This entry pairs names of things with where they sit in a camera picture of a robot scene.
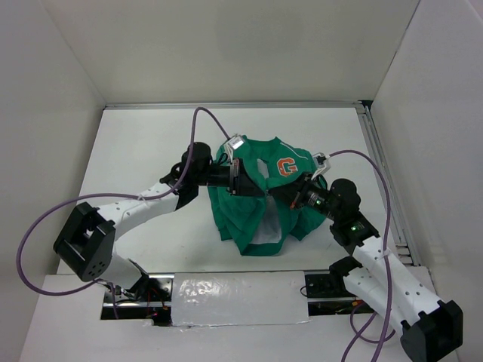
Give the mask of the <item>green jacket with grey lining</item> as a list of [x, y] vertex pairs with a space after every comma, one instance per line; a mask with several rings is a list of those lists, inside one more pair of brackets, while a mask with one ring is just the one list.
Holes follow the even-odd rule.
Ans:
[[[309, 151], [293, 147], [279, 138], [251, 140], [245, 135], [234, 158], [243, 161], [248, 176], [264, 191], [313, 173], [316, 165]], [[218, 161], [226, 153], [217, 150]], [[325, 217], [311, 208], [291, 210], [271, 195], [261, 198], [230, 195], [225, 188], [209, 187], [214, 222], [222, 241], [234, 241], [243, 256], [274, 256], [289, 236], [298, 241], [315, 231]]]

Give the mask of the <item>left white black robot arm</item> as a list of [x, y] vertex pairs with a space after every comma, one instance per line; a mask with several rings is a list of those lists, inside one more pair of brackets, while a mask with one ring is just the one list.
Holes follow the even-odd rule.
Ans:
[[195, 142], [168, 175], [134, 198], [99, 207], [78, 204], [54, 242], [54, 252], [81, 281], [111, 283], [129, 299], [143, 299], [151, 286], [149, 276], [136, 262], [116, 253], [116, 241], [151, 219], [185, 207], [202, 186], [225, 189], [236, 196], [263, 195], [242, 160], [234, 156], [243, 143], [240, 136], [229, 139], [215, 161], [207, 144]]

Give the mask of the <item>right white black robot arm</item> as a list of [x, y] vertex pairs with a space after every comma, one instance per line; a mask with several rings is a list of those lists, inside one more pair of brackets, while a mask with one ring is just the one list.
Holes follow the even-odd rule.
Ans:
[[463, 344], [463, 311], [443, 301], [385, 248], [378, 231], [359, 210], [355, 184], [335, 180], [319, 188], [309, 175], [269, 190], [291, 208], [310, 207], [332, 221], [331, 234], [348, 256], [332, 266], [333, 293], [351, 293], [383, 317], [412, 361], [439, 361]]

